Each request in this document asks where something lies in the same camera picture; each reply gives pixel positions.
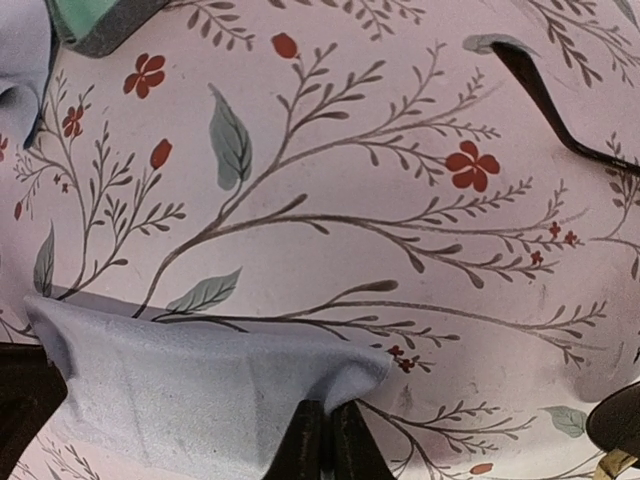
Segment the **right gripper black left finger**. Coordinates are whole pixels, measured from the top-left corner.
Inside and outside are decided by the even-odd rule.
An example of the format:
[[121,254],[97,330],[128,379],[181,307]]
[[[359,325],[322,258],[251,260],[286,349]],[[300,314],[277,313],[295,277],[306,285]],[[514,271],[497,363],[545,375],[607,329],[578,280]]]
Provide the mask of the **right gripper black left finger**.
[[320,402],[301,401],[272,460],[274,480],[323,478],[325,416]]

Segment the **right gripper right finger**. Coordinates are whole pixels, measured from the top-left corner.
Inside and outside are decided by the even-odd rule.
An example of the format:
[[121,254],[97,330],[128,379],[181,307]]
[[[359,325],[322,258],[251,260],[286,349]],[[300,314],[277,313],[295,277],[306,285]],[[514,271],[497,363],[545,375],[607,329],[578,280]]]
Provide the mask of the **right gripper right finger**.
[[330,422],[336,480],[395,479],[355,401],[335,409]]

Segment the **black aviator sunglasses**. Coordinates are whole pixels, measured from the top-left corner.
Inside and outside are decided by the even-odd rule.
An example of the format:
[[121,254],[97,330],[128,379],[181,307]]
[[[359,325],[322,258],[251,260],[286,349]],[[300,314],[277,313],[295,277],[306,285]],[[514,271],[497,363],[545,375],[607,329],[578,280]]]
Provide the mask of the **black aviator sunglasses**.
[[617,479],[639,468],[639,383],[609,395],[589,414],[586,433],[604,452],[593,479]]

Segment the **blue-grey glasses case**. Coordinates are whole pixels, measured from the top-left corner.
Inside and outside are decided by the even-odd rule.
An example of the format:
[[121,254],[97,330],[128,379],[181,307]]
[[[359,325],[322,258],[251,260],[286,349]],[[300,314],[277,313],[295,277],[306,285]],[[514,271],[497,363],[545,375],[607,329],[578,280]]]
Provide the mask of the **blue-grey glasses case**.
[[103,58],[161,11],[168,0],[47,0],[62,47],[88,58]]

